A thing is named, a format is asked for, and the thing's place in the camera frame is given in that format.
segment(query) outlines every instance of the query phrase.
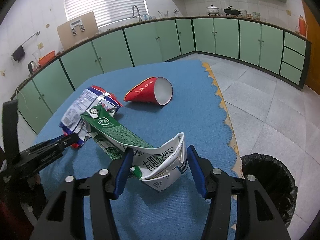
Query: blue gripper pad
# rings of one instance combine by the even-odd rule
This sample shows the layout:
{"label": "blue gripper pad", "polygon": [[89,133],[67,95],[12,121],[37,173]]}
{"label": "blue gripper pad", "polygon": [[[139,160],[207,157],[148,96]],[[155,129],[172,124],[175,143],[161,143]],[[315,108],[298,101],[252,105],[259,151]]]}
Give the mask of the blue gripper pad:
{"label": "blue gripper pad", "polygon": [[129,169],[132,166],[133,149],[127,147],[126,152],[127,154],[124,157],[124,160],[122,161],[122,164],[116,176],[116,185],[115,190],[113,191],[113,194],[115,194],[116,198],[118,198],[123,193],[124,186],[129,176]]}
{"label": "blue gripper pad", "polygon": [[192,173],[193,180],[196,184],[196,188],[198,193],[203,197],[206,198],[208,193],[205,187],[205,176],[199,164],[199,155],[196,152],[196,149],[193,145],[190,145],[187,149],[187,159],[188,164]]}

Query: kitchen sink faucet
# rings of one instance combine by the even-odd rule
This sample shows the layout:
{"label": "kitchen sink faucet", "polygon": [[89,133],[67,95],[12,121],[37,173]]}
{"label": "kitchen sink faucet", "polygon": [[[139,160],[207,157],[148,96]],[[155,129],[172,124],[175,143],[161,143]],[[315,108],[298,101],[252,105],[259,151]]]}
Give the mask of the kitchen sink faucet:
{"label": "kitchen sink faucet", "polygon": [[139,9],[138,9],[138,7],[136,5],[132,6],[132,18],[134,18],[134,7],[137,8],[137,12],[138,12],[138,15],[139,15],[139,22],[142,22],[141,17],[140,17],[140,13],[139,13]]}

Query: countertop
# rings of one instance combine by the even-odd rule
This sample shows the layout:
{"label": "countertop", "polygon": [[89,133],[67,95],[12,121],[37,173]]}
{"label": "countertop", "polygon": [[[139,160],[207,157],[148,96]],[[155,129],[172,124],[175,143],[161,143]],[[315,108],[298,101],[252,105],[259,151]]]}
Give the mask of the countertop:
{"label": "countertop", "polygon": [[[67,54],[68,52],[72,51],[73,49],[76,49],[78,48],[79,46],[89,42],[89,41],[92,41],[92,40],[95,40],[101,36],[104,36],[106,34],[109,34],[109,33],[112,33],[112,32],[115,32],[115,31],[118,31],[118,30],[122,30],[124,28],[129,28],[129,27],[132,27],[132,26],[136,26],[136,25],[140,25],[140,24],[146,24],[146,23],[151,23],[151,22],[158,22],[158,21],[165,21],[165,20],[175,20],[175,19],[193,19],[193,18],[232,18],[232,19],[240,19],[240,20],[244,20],[244,21],[251,21],[251,22],[257,22],[257,23],[261,23],[261,24],[265,24],[265,25],[269,25],[271,27],[275,27],[275,28],[278,28],[278,29],[281,29],[283,31],[286,31],[288,33],[291,33],[305,41],[308,41],[305,37],[299,35],[299,34],[296,34],[295,32],[292,32],[290,30],[287,30],[285,28],[282,28],[280,26],[277,26],[277,25],[274,25],[274,24],[271,24],[271,23],[265,23],[265,22],[261,22],[261,21],[257,21],[257,20],[254,20],[254,19],[249,19],[249,18],[241,18],[241,17],[227,17],[227,16],[196,16],[196,17],[171,17],[171,18],[161,18],[161,19],[155,19],[155,20],[150,20],[150,21],[143,21],[143,22],[136,22],[136,23],[132,23],[132,24],[128,24],[128,25],[123,25],[121,27],[117,27],[117,28],[114,28],[112,30],[109,30],[109,31],[105,31],[105,32],[101,32],[101,33],[97,33],[96,35],[94,35],[93,37],[87,39],[87,40],[84,40],[80,43],[78,43],[77,45],[59,53],[58,55],[56,55],[52,60],[50,60],[49,62],[47,62],[40,70],[38,70],[36,73],[34,73],[33,75],[31,75],[29,78],[25,79],[20,85],[19,87],[17,87],[18,90],[21,90],[33,77],[35,77],[38,73],[40,73],[43,69],[45,69],[48,65],[50,65],[52,62],[54,62],[55,60],[58,60],[60,57],[62,57],[63,55]],[[11,96],[11,100],[14,99],[14,97],[16,96],[16,91],[15,93]]]}

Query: black trash bag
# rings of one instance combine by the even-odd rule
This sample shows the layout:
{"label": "black trash bag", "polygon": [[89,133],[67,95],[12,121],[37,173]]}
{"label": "black trash bag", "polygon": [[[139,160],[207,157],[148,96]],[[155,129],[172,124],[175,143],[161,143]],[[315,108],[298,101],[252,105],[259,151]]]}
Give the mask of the black trash bag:
{"label": "black trash bag", "polygon": [[279,211],[286,228],[296,208],[298,187],[284,164],[269,155],[250,154],[241,157],[243,175],[254,175],[265,188]]}

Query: wall outlet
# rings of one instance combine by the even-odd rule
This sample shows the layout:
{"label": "wall outlet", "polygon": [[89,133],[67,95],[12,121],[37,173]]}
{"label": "wall outlet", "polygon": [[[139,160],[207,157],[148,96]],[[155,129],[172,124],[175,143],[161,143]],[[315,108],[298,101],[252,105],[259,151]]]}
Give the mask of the wall outlet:
{"label": "wall outlet", "polygon": [[42,48],[43,48],[43,43],[41,42],[38,44],[38,49],[42,49]]}

